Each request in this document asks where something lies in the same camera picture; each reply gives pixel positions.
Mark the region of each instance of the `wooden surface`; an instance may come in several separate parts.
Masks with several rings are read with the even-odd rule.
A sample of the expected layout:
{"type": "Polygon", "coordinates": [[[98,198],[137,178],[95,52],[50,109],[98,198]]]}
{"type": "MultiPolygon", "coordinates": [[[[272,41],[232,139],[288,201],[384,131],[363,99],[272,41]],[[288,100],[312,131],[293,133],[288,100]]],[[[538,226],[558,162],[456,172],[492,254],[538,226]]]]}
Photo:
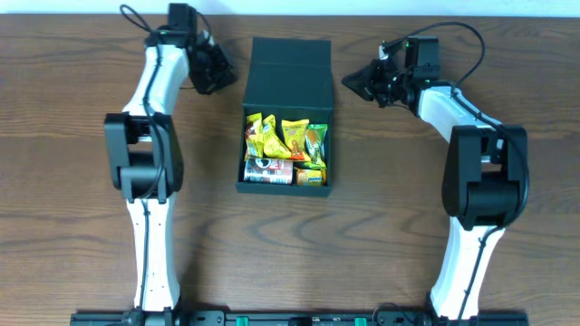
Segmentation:
{"type": "MultiPolygon", "coordinates": [[[[150,24],[163,16],[149,16],[150,24]]],[[[340,84],[391,40],[445,17],[211,16],[239,81],[179,95],[186,178],[175,215],[183,297],[231,310],[422,306],[449,232],[440,202],[447,144],[408,111],[340,84]],[[334,190],[328,198],[240,195],[239,120],[253,36],[331,40],[334,190]]],[[[463,91],[529,136],[529,204],[498,244],[483,309],[532,325],[580,318],[580,30],[577,20],[466,18],[488,55],[463,91]]],[[[469,32],[441,28],[443,76],[477,59],[469,32]]],[[[131,221],[110,180],[102,122],[139,80],[141,30],[120,15],[0,19],[0,324],[64,325],[78,309],[129,309],[131,221]]]]}

